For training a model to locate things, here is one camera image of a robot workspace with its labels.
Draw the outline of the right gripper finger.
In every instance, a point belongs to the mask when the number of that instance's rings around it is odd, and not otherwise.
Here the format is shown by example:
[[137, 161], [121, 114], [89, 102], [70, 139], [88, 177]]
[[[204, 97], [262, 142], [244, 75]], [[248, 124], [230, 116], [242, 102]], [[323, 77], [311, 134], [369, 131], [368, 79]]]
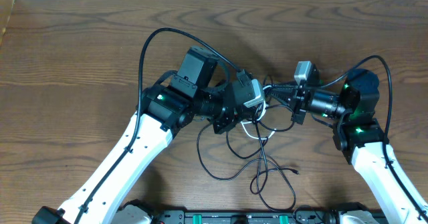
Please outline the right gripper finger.
[[285, 84], [271, 84], [267, 86], [267, 90], [273, 91], [273, 90], [293, 90], [296, 89], [298, 86], [293, 83], [285, 83]]
[[297, 111], [298, 98], [296, 97], [296, 90], [270, 90], [267, 94], [280, 104], [290, 107], [294, 112]]

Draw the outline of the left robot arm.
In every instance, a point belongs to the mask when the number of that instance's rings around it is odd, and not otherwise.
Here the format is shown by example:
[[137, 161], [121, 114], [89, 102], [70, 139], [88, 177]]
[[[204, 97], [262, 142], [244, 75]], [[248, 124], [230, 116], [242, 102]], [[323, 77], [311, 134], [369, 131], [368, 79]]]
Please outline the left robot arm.
[[193, 46], [177, 71], [163, 74], [142, 92], [124, 134], [86, 183], [58, 209], [43, 206], [33, 223], [150, 223], [152, 216], [125, 196], [154, 158], [195, 116], [211, 121], [222, 134], [251, 116], [264, 101], [263, 88], [250, 73], [209, 87], [221, 59]]

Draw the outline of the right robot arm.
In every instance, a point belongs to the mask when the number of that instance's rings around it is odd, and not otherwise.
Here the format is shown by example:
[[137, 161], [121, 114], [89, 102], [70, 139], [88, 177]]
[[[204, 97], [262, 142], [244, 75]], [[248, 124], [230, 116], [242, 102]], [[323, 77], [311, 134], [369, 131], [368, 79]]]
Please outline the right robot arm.
[[301, 124], [306, 113], [332, 119], [336, 148], [364, 179], [389, 223], [426, 223], [427, 202], [399, 164], [389, 143], [388, 128], [374, 117], [379, 79], [365, 69], [347, 73], [341, 92], [315, 86], [316, 72], [268, 91], [294, 111]]

